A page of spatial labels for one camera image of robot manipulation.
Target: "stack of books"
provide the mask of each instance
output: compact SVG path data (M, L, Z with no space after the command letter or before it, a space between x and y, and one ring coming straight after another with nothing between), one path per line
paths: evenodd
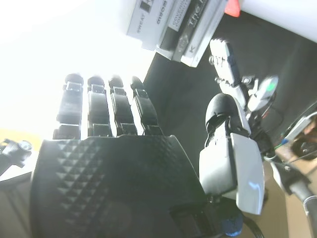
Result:
M127 35L142 48L196 67L227 0L136 0Z

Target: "orange object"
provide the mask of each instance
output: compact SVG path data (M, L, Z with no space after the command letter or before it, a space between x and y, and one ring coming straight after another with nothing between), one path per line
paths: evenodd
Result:
M230 16L238 17L240 15L239 0L229 0L224 12Z

